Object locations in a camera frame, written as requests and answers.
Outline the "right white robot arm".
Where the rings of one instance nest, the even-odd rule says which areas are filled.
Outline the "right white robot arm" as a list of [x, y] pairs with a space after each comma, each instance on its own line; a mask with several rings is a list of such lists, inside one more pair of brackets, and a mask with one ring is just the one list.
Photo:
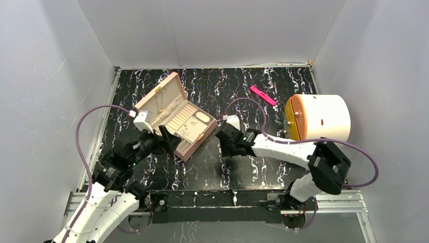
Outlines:
[[231, 124], [222, 124], [215, 136], [223, 157], [271, 157], [298, 165], [307, 174], [291, 182], [284, 194], [268, 196], [257, 205], [270, 211], [298, 210], [319, 193], [342, 192], [351, 161], [334, 142], [321, 138], [312, 142], [294, 141], [247, 129], [241, 132]]

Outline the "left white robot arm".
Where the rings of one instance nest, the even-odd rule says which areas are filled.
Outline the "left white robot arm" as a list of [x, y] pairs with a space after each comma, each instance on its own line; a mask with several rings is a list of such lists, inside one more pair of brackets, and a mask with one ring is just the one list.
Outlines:
[[173, 155], [182, 139], [160, 125], [160, 134], [140, 132], [134, 141], [117, 140], [94, 169], [88, 190], [71, 220], [51, 242], [103, 242], [132, 212], [152, 207], [151, 191], [127, 185], [134, 167], [151, 154]]

